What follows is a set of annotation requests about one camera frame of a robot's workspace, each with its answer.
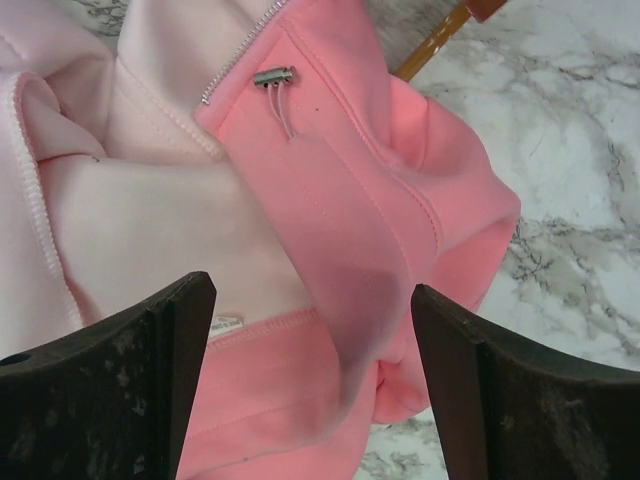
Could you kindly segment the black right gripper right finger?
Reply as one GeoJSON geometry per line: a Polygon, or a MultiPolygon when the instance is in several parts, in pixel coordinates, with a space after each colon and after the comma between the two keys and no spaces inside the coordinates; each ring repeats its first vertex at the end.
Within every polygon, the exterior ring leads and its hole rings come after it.
{"type": "Polygon", "coordinates": [[[638,478],[638,372],[544,346],[427,285],[411,311],[449,478],[638,478]]]}

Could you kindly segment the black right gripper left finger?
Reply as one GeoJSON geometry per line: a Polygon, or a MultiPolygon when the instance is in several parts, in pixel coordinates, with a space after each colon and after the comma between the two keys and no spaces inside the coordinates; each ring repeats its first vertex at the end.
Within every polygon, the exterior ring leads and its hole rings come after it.
{"type": "Polygon", "coordinates": [[[1,363],[5,479],[172,479],[215,287],[190,273],[148,299],[1,363]]]}

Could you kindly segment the pink zip jacket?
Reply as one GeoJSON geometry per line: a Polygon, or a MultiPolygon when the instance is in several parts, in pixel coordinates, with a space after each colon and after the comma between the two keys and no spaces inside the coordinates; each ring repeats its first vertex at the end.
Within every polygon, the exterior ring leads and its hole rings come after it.
{"type": "Polygon", "coordinates": [[[116,51],[1,5],[1,352],[205,271],[182,479],[351,479],[429,403],[410,298],[481,303],[520,213],[361,1],[134,1],[116,51]]]}

